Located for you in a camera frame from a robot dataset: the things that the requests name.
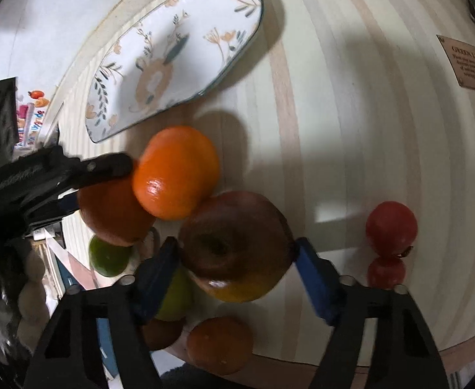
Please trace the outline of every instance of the wooden table surface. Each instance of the wooden table surface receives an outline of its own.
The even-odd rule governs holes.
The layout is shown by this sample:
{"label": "wooden table surface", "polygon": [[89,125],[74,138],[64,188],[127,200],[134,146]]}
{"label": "wooden table surface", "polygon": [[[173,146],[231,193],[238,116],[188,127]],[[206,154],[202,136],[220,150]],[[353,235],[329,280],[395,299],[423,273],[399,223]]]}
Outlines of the wooden table surface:
{"label": "wooden table surface", "polygon": [[[295,235],[307,236],[321,257],[362,283],[374,259],[364,240],[366,215],[384,200],[406,203],[419,236],[405,259],[405,283],[438,348],[459,354],[472,341],[463,357],[470,360],[475,91],[459,87],[436,36],[475,45],[466,0],[264,0],[257,40],[208,97],[93,144],[84,126],[93,74],[117,36],[163,1],[123,0],[78,54],[50,109],[57,118],[62,106],[65,150],[85,158],[123,150],[138,157],[162,128],[193,125],[217,147],[218,191],[267,196]],[[178,223],[159,222],[158,229],[174,234]],[[88,266],[91,232],[78,214],[65,219],[63,230],[69,250]],[[197,293],[189,325],[226,313],[251,325],[258,361],[282,360],[283,367],[294,362],[314,370],[331,331],[314,315],[295,269],[252,303]],[[368,321],[360,366],[369,364],[373,332]]]}

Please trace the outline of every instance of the white plate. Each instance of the white plate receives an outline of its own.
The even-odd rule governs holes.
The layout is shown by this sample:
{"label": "white plate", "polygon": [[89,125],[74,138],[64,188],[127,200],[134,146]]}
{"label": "white plate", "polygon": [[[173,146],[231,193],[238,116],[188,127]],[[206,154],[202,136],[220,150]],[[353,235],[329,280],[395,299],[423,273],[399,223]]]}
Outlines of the white plate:
{"label": "white plate", "polygon": [[263,0],[167,0],[120,36],[91,83],[86,129],[99,143],[202,96],[255,35]]}

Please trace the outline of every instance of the floral plate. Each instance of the floral plate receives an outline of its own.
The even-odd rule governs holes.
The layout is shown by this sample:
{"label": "floral plate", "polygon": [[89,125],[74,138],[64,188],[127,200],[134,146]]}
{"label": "floral plate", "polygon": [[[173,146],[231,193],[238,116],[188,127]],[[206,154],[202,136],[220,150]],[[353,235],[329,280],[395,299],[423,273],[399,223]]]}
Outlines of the floral plate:
{"label": "floral plate", "polygon": [[127,30],[95,72],[86,130],[99,143],[204,95],[255,35],[263,0],[167,0]]}

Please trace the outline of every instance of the green fruit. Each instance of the green fruit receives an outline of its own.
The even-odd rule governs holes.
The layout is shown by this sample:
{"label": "green fruit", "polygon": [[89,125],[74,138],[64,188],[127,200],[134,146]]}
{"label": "green fruit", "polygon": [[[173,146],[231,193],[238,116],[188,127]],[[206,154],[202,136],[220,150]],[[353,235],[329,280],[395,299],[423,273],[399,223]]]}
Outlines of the green fruit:
{"label": "green fruit", "polygon": [[185,317],[192,304],[191,280],[185,269],[179,267],[173,275],[162,306],[154,318],[165,322],[176,322]]}
{"label": "green fruit", "polygon": [[107,278],[116,277],[128,267],[132,247],[114,246],[94,235],[90,240],[90,264]]}

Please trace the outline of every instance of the brown label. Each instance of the brown label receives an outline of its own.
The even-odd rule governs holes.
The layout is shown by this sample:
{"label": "brown label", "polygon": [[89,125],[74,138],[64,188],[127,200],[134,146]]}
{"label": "brown label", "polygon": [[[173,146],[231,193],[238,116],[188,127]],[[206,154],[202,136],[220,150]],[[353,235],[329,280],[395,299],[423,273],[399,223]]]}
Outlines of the brown label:
{"label": "brown label", "polygon": [[475,46],[437,35],[463,88],[475,89]]}

